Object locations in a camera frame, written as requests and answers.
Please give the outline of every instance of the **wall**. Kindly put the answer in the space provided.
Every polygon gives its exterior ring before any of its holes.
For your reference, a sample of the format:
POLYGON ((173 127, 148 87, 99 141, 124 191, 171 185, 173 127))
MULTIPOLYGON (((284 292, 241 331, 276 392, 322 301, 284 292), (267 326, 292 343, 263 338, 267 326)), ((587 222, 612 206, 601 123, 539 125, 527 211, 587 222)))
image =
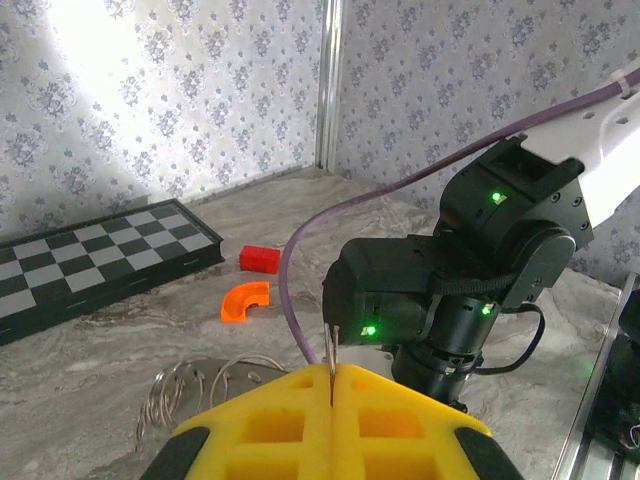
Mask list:
POLYGON ((321 8, 0 0, 0 236, 311 165, 321 8))
MULTIPOLYGON (((638 0, 348 0, 336 170, 388 183, 593 89, 640 54, 638 0)), ((436 211, 456 169, 407 189, 436 211)), ((640 256, 640 194, 574 268, 620 283, 640 256)))

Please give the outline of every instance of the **yellow foam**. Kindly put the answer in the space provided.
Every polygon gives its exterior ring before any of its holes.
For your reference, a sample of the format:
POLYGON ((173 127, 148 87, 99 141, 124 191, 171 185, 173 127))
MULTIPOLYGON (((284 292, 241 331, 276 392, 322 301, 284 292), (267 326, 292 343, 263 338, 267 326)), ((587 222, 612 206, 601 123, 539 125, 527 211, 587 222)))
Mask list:
POLYGON ((477 480, 454 430, 480 421, 354 365, 313 365, 193 417, 187 480, 477 480))

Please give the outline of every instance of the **orange curved piece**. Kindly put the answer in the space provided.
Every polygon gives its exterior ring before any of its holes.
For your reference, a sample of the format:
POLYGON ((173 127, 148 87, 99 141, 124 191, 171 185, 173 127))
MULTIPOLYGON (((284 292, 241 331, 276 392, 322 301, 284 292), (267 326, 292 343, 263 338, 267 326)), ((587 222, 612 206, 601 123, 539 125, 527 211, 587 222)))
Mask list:
POLYGON ((247 308, 254 305, 268 307, 271 304, 269 289, 269 282, 249 282, 232 288, 222 301, 222 321, 241 323, 247 320, 247 308))

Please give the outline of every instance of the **chessboard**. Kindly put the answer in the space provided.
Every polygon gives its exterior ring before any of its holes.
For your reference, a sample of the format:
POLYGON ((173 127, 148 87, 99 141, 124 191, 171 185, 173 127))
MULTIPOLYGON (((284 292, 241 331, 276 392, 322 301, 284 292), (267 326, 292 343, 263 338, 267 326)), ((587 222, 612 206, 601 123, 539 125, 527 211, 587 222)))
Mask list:
POLYGON ((0 345, 223 262, 177 200, 0 245, 0 345))

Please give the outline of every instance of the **red block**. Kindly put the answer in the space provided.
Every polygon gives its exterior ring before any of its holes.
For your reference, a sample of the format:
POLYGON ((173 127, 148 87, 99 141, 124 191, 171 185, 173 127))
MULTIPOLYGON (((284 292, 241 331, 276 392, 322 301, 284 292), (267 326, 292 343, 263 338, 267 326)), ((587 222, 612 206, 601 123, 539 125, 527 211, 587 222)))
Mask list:
POLYGON ((240 269, 250 272, 278 273, 280 250, 245 245, 240 252, 240 269))

